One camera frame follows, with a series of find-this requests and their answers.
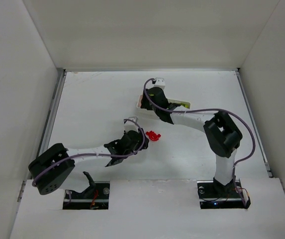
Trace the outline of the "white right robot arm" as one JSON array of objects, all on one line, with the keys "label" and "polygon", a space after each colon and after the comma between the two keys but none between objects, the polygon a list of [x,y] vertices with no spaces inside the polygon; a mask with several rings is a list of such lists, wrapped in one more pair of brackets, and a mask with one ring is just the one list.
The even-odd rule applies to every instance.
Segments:
[{"label": "white right robot arm", "polygon": [[160,87],[143,90],[140,108],[153,111],[163,122],[203,132],[216,155],[214,183],[220,188],[232,185],[235,154],[243,135],[228,113],[188,113],[184,106],[170,103]]}]

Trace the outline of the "red lego pile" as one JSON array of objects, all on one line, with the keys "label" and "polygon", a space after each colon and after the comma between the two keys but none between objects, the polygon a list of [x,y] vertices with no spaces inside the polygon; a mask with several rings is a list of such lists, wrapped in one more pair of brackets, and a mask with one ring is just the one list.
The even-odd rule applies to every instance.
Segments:
[{"label": "red lego pile", "polygon": [[155,133],[154,131],[147,131],[146,135],[148,136],[150,141],[158,141],[161,138],[160,134]]}]

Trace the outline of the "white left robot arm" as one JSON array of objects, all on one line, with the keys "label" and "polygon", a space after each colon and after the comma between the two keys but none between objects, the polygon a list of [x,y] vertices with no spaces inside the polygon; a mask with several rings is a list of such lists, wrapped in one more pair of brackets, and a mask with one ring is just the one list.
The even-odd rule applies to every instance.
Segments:
[{"label": "white left robot arm", "polygon": [[32,185],[41,195],[50,194],[63,185],[77,166],[88,176],[85,163],[91,167],[115,166],[147,149],[148,144],[143,129],[125,131],[122,138],[97,148],[70,149],[56,143],[29,164]]}]

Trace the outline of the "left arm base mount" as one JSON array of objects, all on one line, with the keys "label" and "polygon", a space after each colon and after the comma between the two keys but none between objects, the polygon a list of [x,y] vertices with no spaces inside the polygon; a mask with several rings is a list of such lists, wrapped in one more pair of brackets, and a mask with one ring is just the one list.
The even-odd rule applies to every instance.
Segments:
[{"label": "left arm base mount", "polygon": [[88,187],[82,192],[66,190],[63,210],[108,210],[110,182],[95,182],[88,172],[83,172]]}]

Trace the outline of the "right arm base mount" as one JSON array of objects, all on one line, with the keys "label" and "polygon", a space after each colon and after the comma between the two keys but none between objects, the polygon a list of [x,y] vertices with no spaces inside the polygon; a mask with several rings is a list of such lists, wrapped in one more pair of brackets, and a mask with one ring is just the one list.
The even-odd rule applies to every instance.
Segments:
[{"label": "right arm base mount", "polygon": [[201,209],[249,209],[251,199],[247,189],[240,180],[236,186],[230,183],[226,187],[219,186],[214,181],[198,181],[197,193]]}]

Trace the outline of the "dark lime lego brick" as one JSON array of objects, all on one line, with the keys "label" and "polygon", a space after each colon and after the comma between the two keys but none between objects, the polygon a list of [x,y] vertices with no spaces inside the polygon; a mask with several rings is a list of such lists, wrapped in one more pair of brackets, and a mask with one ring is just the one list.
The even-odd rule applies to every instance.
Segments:
[{"label": "dark lime lego brick", "polygon": [[187,109],[189,109],[189,108],[190,108],[190,105],[189,105],[189,104],[181,103],[181,105],[182,105],[183,107],[187,108]]}]

